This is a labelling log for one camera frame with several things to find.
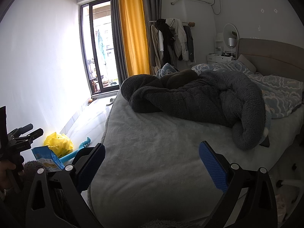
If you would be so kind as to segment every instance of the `mattress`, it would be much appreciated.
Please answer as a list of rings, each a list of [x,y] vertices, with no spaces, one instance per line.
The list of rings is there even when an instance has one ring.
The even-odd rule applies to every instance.
[[[222,192],[199,158],[200,142],[206,140],[243,169],[271,169],[300,133],[303,118],[304,105],[288,117],[273,119],[270,147],[242,151],[230,128],[162,112],[135,113],[118,93],[102,138],[106,157],[89,188],[89,206],[105,228],[206,217]]]

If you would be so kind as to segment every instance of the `white jacket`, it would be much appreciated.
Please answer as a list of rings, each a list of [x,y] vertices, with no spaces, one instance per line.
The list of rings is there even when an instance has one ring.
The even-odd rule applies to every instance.
[[[180,19],[166,19],[166,24],[169,25],[171,30],[174,30],[174,50],[177,58],[182,54],[183,60],[189,60],[187,36],[183,27],[183,23]]]

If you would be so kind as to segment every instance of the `yellow curtain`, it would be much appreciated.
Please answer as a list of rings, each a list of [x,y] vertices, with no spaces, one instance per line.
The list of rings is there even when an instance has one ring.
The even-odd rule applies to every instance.
[[[142,0],[119,0],[128,76],[150,74]]]

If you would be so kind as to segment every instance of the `vanity table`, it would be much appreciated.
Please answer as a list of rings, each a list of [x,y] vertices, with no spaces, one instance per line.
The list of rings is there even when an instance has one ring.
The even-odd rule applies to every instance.
[[[224,63],[224,62],[230,62],[233,60],[234,60],[234,57],[220,56],[220,55],[207,55],[208,64]]]
[[[229,38],[233,39],[235,44],[231,46],[229,43]],[[215,44],[215,54],[209,54],[207,55],[207,63],[213,64],[213,63],[224,63],[224,62],[230,62],[235,60],[234,57],[231,56],[222,56],[223,53],[230,53],[233,51],[233,54],[235,55],[235,50],[232,50],[236,46],[236,42],[239,39],[239,33],[236,29],[236,27],[230,23],[226,24],[224,26],[223,32],[220,32],[217,34],[216,37],[214,37],[214,44]]]

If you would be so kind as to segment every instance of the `blue snack package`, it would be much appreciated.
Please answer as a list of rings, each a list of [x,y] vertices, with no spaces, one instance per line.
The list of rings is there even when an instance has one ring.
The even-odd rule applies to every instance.
[[[63,163],[48,146],[34,147],[32,152],[36,160],[42,163],[48,172],[60,171],[64,168]]]

